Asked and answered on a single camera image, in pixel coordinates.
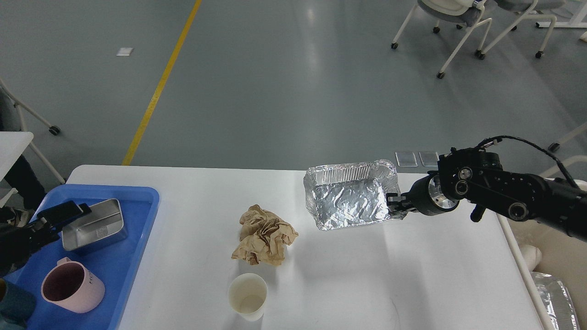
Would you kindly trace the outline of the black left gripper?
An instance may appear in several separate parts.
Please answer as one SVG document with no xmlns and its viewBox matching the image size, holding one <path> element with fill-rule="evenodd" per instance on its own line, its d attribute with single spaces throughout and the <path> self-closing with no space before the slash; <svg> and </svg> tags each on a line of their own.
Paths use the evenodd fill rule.
<svg viewBox="0 0 587 330">
<path fill-rule="evenodd" d="M 28 259 L 42 247 L 59 239 L 59 232 L 73 221 L 89 215 L 91 208 L 85 204 L 67 201 L 40 211 L 36 221 L 23 227 L 7 223 L 0 226 L 0 276 L 21 269 Z"/>
</svg>

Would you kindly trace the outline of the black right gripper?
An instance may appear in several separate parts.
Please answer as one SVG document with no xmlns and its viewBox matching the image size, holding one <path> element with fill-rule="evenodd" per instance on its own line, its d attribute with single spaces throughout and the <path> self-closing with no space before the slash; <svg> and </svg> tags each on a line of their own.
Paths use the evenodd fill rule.
<svg viewBox="0 0 587 330">
<path fill-rule="evenodd" d="M 443 193 L 438 173 L 430 173 L 415 181 L 408 192 L 386 193 L 386 203 L 391 219 L 404 219 L 414 212 L 427 216 L 442 215 L 459 206 L 459 201 Z"/>
</svg>

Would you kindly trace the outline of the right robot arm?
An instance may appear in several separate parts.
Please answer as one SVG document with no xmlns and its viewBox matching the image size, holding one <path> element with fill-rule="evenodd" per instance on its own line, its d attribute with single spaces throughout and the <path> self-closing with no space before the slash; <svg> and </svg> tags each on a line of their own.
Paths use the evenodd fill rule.
<svg viewBox="0 0 587 330">
<path fill-rule="evenodd" d="M 470 219 L 478 223 L 489 209 L 516 222 L 535 220 L 569 237 L 587 238 L 587 195 L 553 153 L 515 137 L 555 161 L 562 177 L 505 171 L 499 155 L 487 150 L 505 135 L 482 140 L 473 148 L 451 148 L 438 157 L 437 169 L 415 181 L 408 192 L 387 193 L 390 212 L 435 216 L 453 211 L 461 200 L 474 204 Z"/>
</svg>

